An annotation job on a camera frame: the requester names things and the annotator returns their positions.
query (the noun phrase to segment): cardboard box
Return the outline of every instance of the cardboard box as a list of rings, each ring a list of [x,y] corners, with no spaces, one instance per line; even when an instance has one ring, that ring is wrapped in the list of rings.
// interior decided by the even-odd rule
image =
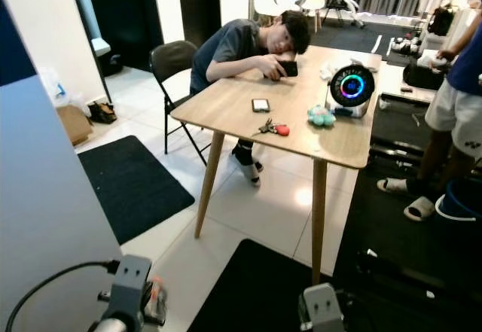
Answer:
[[[87,140],[88,135],[92,133],[92,127],[81,109],[73,105],[67,105],[56,110],[72,145]]]

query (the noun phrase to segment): smartphone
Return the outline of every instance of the smartphone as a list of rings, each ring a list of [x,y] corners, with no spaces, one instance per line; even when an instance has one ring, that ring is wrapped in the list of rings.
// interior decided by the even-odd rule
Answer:
[[[289,78],[298,76],[298,67],[296,61],[279,61],[279,64],[285,69]]]
[[[267,99],[252,99],[251,104],[254,112],[270,112],[270,103]]]

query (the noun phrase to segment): blue toy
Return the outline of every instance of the blue toy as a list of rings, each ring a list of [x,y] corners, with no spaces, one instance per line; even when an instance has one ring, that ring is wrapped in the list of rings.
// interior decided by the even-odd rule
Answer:
[[[313,106],[308,110],[308,121],[317,126],[331,126],[337,118],[321,105]]]

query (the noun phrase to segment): robot display screen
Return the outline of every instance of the robot display screen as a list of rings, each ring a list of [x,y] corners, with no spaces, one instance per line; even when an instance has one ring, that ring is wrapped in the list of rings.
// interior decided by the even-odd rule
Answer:
[[[349,65],[338,70],[330,82],[333,99],[344,107],[355,107],[369,100],[375,90],[374,77],[362,65]]]

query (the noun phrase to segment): young man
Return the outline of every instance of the young man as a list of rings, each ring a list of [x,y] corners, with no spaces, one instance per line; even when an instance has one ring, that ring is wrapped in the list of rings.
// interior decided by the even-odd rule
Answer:
[[[475,17],[465,34],[449,50],[440,50],[438,58],[451,62],[459,53],[447,79],[429,106],[425,120],[432,137],[415,179],[386,178],[378,181],[383,191],[408,192],[421,197],[404,210],[414,220],[423,221],[433,214],[435,201],[445,192],[452,178],[466,176],[482,156],[482,16]],[[447,161],[435,190],[430,178]]]
[[[286,11],[269,27],[252,20],[234,20],[221,27],[194,54],[191,95],[203,91],[220,78],[259,69],[273,81],[286,76],[281,60],[293,60],[304,53],[310,42],[307,18],[300,12]],[[252,158],[252,142],[240,139],[233,149],[241,170],[253,186],[261,185],[263,166]]]

